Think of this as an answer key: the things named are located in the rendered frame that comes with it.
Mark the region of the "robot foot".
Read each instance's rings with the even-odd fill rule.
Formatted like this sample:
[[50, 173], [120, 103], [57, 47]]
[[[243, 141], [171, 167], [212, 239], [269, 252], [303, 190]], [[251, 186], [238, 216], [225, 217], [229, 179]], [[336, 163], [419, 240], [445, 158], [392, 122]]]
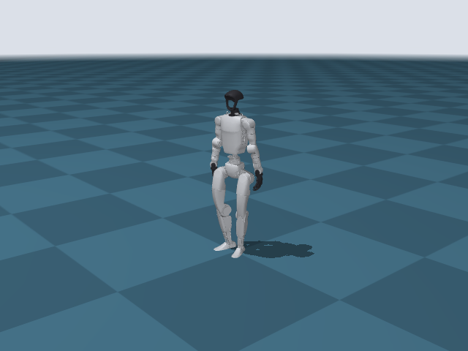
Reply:
[[[229, 241], [228, 241], [228, 243], [229, 243]], [[230, 242], [230, 243], [231, 243], [231, 242]], [[235, 241], [232, 241], [232, 243], [231, 243], [230, 245], [224, 242], [222, 245], [220, 245], [220, 246], [214, 248], [214, 250], [215, 250], [215, 251], [221, 251], [221, 250], [233, 248], [233, 247], [236, 247], [236, 246], [237, 246], [237, 245], [236, 245], [236, 242], [235, 242]]]
[[243, 249], [241, 249], [241, 246], [240, 246], [240, 248], [237, 248], [237, 249], [235, 250], [235, 252], [232, 254], [231, 257], [233, 257], [233, 258], [238, 258], [238, 257], [240, 257], [240, 256], [243, 254], [244, 251], [245, 251], [245, 247], [243, 247]]

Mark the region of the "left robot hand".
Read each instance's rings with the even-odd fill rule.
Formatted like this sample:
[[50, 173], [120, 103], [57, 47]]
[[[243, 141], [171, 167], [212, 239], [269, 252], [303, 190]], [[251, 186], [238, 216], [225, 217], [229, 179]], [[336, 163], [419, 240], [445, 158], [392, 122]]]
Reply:
[[259, 170], [255, 170], [255, 176], [257, 176], [257, 183], [255, 184], [255, 186], [253, 187], [253, 191], [256, 191], [258, 190], [262, 183], [263, 183], [263, 177], [262, 177], [263, 173], [260, 174], [260, 171]]

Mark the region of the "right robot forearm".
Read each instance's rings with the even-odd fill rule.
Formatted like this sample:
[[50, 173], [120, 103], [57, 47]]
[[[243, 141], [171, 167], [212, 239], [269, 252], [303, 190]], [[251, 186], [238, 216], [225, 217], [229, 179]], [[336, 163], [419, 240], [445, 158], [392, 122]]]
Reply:
[[221, 148], [217, 148], [216, 146], [213, 146], [212, 145], [212, 155], [211, 155], [211, 163], [210, 163], [210, 166], [212, 163], [215, 163], [216, 166], [218, 165], [218, 160], [219, 160], [219, 152], [221, 151]]

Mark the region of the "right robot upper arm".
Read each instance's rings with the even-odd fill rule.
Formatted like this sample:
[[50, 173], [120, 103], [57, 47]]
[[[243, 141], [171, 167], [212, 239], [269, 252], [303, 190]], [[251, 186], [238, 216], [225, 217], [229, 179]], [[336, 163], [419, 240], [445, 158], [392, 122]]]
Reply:
[[[223, 115], [222, 115], [223, 116]], [[215, 118], [215, 134], [216, 134], [216, 137], [213, 139], [212, 141], [212, 145], [213, 146], [216, 146], [217, 148], [220, 148], [222, 146], [222, 136], [221, 136], [221, 117], [222, 116], [217, 116]]]

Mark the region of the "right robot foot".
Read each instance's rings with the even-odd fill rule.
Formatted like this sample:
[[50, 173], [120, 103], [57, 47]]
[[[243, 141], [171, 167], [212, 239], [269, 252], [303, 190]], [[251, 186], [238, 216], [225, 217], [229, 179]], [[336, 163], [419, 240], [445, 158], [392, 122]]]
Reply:
[[[229, 243], [229, 241], [228, 241], [228, 243]], [[230, 242], [230, 243], [231, 243], [231, 242]], [[221, 251], [221, 250], [233, 248], [233, 247], [236, 247], [236, 246], [237, 246], [237, 245], [236, 245], [236, 242], [235, 242], [235, 241], [232, 241], [232, 243], [231, 243], [230, 245], [224, 242], [222, 245], [220, 245], [220, 246], [214, 248], [214, 250], [215, 250], [215, 251]]]

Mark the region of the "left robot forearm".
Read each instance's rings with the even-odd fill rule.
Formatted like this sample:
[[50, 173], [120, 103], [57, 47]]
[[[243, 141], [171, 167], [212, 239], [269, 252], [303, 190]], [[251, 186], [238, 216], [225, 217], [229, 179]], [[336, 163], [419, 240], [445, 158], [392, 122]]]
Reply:
[[257, 145], [254, 145], [254, 151], [255, 153], [251, 154], [254, 172], [255, 170], [259, 170], [261, 174], [263, 172], [263, 168], [261, 166], [260, 153], [259, 153]]

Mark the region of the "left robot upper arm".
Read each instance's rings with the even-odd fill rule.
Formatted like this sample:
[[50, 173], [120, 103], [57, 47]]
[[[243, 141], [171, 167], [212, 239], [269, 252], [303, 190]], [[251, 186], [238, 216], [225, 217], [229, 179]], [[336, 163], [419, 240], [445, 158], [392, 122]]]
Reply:
[[243, 128], [246, 130], [247, 139], [249, 141], [247, 152], [253, 154], [255, 153], [254, 145], [256, 145], [255, 122], [251, 118], [242, 118], [241, 122]]

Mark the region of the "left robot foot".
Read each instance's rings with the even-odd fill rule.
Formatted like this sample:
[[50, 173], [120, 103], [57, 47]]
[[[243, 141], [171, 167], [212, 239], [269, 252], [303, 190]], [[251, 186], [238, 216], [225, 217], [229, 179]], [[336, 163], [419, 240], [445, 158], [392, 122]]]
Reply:
[[243, 249], [241, 249], [241, 246], [240, 246], [240, 248], [237, 248], [237, 249], [235, 250], [235, 252], [232, 254], [231, 257], [233, 257], [233, 258], [238, 258], [238, 257], [240, 257], [240, 256], [243, 254], [244, 251], [245, 251], [245, 247], [243, 247]]

